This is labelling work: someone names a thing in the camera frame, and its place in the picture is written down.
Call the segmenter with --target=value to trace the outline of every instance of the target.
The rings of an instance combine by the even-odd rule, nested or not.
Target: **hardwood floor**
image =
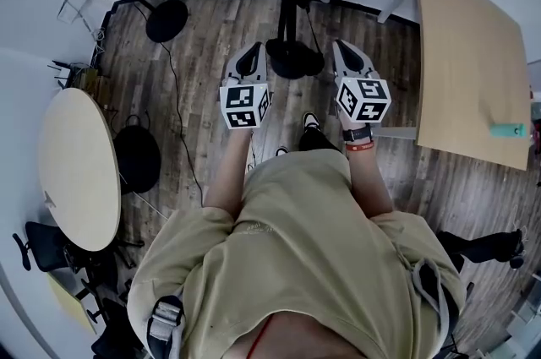
[[[188,23],[167,47],[180,79],[182,131],[197,178],[206,187],[227,141],[227,127],[218,104],[218,88],[227,60],[241,46],[275,37],[279,0],[184,1],[190,12]],[[313,5],[311,15],[325,54],[325,70],[315,78],[289,81],[276,77],[269,64],[274,99],[264,126],[254,133],[258,163],[273,156],[280,145],[295,148],[302,132],[302,114],[307,110],[318,115],[325,134],[339,145],[340,127],[332,107],[335,86],[331,43],[336,38],[364,50],[381,77],[389,82],[393,104],[384,125],[416,124],[420,85],[418,28],[391,20],[377,24],[371,14],[321,3]],[[298,39],[314,47],[308,20],[300,12]],[[174,209],[197,207],[199,190],[179,138],[169,57],[146,37],[145,20],[133,4],[119,6],[111,17],[105,48],[101,65],[104,74],[112,78],[112,107],[119,110],[112,127],[119,130],[130,114],[138,114],[144,122],[147,110],[150,131],[161,149],[160,181],[145,198],[165,216]],[[506,335],[510,310],[520,299],[521,290],[531,282],[530,274],[538,268],[538,161],[534,162],[531,155],[528,171],[517,171],[420,148],[400,139],[379,139],[377,156],[396,207],[422,215],[435,231],[445,229],[473,238],[527,228],[527,257],[520,270],[490,262],[466,264],[462,271],[464,282],[474,282],[475,289],[455,332],[461,350],[486,350],[500,343]],[[164,224],[165,220],[136,196],[123,196],[120,236],[146,242],[140,252],[130,251],[136,261],[140,261]],[[133,274],[123,270],[121,281]]]

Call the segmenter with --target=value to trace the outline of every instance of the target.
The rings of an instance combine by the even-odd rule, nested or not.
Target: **red bracelet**
[[[374,141],[370,141],[367,144],[346,144],[346,150],[349,152],[360,152],[362,150],[372,149],[374,147]]]

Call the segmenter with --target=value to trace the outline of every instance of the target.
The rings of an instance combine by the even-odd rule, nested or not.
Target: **round table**
[[[84,91],[54,97],[38,159],[46,206],[68,239],[87,251],[111,243],[120,220],[117,157],[100,107]]]

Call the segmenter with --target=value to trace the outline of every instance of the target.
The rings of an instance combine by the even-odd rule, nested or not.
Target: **fan base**
[[[150,14],[146,35],[154,42],[166,42],[180,33],[188,19],[188,8],[179,0],[167,0]]]

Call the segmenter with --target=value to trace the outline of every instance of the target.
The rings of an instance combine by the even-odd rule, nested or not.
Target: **red string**
[[[271,322],[272,320],[272,316],[274,314],[271,314],[269,316],[269,318],[267,319],[267,321],[265,322],[265,324],[263,325],[263,328],[261,329],[261,332],[259,335],[257,335],[257,338],[255,339],[254,343],[252,344],[252,348],[250,349],[250,351],[248,352],[248,355],[246,356],[246,359],[250,359],[250,357],[252,357],[252,354],[254,353],[255,351],[255,347],[257,347],[257,345],[259,344],[260,340],[261,340],[261,337],[263,336],[263,333],[265,332],[265,330],[267,329],[267,327],[269,326],[269,323]]]

